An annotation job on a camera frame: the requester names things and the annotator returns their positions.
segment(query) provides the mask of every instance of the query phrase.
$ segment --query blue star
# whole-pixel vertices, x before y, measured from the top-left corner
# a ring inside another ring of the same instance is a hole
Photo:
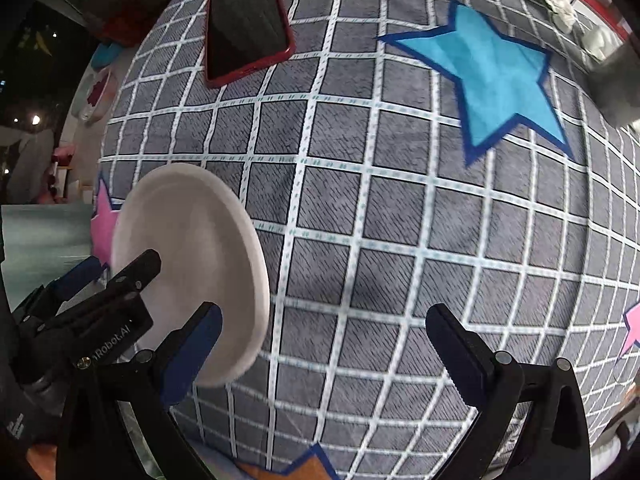
[[[457,0],[450,1],[447,25],[378,39],[453,80],[467,166],[517,124],[535,130],[573,158],[542,86],[548,50],[501,34],[484,14]]]

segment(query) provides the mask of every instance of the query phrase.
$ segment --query red phone case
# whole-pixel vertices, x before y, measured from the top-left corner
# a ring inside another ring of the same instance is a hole
[[[273,54],[273,56],[263,57],[262,59],[258,59],[252,63],[248,63],[225,75],[221,75],[219,77],[210,79],[209,78],[209,59],[207,59],[209,49],[207,48],[207,42],[209,41],[209,11],[210,11],[211,5],[210,5],[210,0],[207,0],[207,15],[206,15],[206,20],[204,25],[204,38],[205,38],[204,83],[208,88],[220,88],[221,86],[232,83],[233,81],[243,78],[258,70],[262,70],[263,68],[267,68],[271,65],[275,65],[280,62],[286,61],[293,55],[293,53],[296,51],[296,43],[293,39],[293,31],[291,30],[291,25],[289,24],[289,18],[287,17],[287,13],[285,12],[284,5],[282,4],[282,0],[276,0],[276,1],[278,3],[278,12],[280,13],[282,22],[285,25],[285,34],[287,37],[286,49],[276,54]]]

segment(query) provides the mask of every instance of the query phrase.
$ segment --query smartphone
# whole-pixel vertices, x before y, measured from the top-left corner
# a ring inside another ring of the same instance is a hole
[[[209,0],[205,84],[218,88],[289,59],[296,45],[282,0]]]

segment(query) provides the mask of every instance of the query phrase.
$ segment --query white bowl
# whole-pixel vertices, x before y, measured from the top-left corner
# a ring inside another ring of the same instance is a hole
[[[155,349],[203,301],[222,310],[222,334],[196,383],[220,386],[255,361],[269,319],[269,280],[260,241],[235,194],[215,175],[191,164],[151,171],[120,210],[111,266],[122,270],[146,249],[162,270],[142,291],[154,325],[140,338]]]

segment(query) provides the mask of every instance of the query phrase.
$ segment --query star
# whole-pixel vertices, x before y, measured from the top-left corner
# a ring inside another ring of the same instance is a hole
[[[488,17],[457,0],[450,1],[447,25],[378,39],[453,80],[467,166],[518,124],[573,158],[542,86],[551,56],[548,50],[502,34]]]
[[[236,465],[255,480],[338,480],[338,475],[320,444],[313,444],[281,473],[241,462],[236,462]]]
[[[111,265],[111,241],[118,213],[119,211],[113,209],[107,185],[100,175],[98,193],[95,196],[95,212],[91,218],[91,240],[94,245],[92,253],[103,265]]]
[[[633,345],[640,346],[640,303],[625,312],[625,324],[628,332],[618,357],[626,354]]]

